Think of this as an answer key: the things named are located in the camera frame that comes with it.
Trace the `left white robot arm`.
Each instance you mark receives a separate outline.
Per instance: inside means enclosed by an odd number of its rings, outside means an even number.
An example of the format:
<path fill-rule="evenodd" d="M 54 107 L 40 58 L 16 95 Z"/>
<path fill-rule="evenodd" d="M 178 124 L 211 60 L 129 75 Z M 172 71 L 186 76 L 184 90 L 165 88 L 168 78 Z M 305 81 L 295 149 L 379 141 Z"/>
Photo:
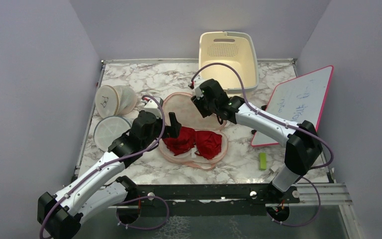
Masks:
<path fill-rule="evenodd" d="M 107 152 L 85 174 L 64 189 L 38 199 L 37 220 L 41 224 L 39 237 L 44 231 L 54 239 L 71 239 L 82 224 L 116 203 L 131 204 L 136 200 L 136 185 L 122 177 L 105 189 L 103 185 L 121 173 L 145 152 L 157 147 L 162 138 L 176 138 L 182 125 L 174 112 L 169 113 L 170 125 L 163 115 L 140 111 L 130 129 L 115 139 Z"/>

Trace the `peach floral mesh laundry bag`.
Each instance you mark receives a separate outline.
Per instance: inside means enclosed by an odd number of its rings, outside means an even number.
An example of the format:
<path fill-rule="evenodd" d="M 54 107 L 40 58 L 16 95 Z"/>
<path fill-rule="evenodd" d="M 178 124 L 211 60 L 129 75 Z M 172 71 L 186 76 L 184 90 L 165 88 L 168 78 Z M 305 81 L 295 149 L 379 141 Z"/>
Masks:
<path fill-rule="evenodd" d="M 162 156 L 171 163 L 183 164 L 193 168 L 199 168 L 202 170 L 211 170 L 215 167 L 216 163 L 221 161 L 228 150 L 228 137 L 222 132 L 226 123 L 219 123 L 214 115 L 206 118 L 202 118 L 194 104 L 191 102 L 191 94 L 184 92 L 177 92 L 170 94 L 165 98 L 163 103 L 163 110 L 165 116 L 168 116 L 169 112 L 176 114 L 177 120 L 182 124 L 182 127 L 190 127 L 195 130 L 209 130 L 214 131 L 223 136 L 223 150 L 212 160 L 207 160 L 201 156 L 195 154 L 196 149 L 192 149 L 190 152 L 173 156 L 163 141 L 159 144 L 159 151 Z"/>

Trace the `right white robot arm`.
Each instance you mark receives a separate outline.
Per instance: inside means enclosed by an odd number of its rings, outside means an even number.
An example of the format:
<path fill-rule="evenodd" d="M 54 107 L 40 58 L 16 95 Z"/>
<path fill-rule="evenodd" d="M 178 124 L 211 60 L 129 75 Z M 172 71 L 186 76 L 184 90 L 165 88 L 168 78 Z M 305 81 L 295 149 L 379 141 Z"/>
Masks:
<path fill-rule="evenodd" d="M 214 79 L 191 82 L 192 103 L 202 117 L 216 115 L 224 121 L 247 126 L 285 148 L 284 166 L 268 185 L 267 196 L 275 203 L 287 196 L 288 189 L 304 176 L 323 151 L 314 125 L 309 121 L 296 123 L 263 111 L 245 98 L 229 97 Z"/>

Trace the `red bra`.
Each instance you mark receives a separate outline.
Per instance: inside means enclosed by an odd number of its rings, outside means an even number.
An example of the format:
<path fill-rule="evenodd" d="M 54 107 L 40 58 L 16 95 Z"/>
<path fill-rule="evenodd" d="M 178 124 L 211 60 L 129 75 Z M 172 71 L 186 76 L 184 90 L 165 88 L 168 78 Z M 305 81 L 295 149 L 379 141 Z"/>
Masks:
<path fill-rule="evenodd" d="M 196 149 L 195 154 L 207 160 L 219 155 L 223 146 L 223 136 L 209 130 L 195 130 L 182 127 L 177 138 L 163 138 L 163 143 L 173 156 L 179 156 Z"/>

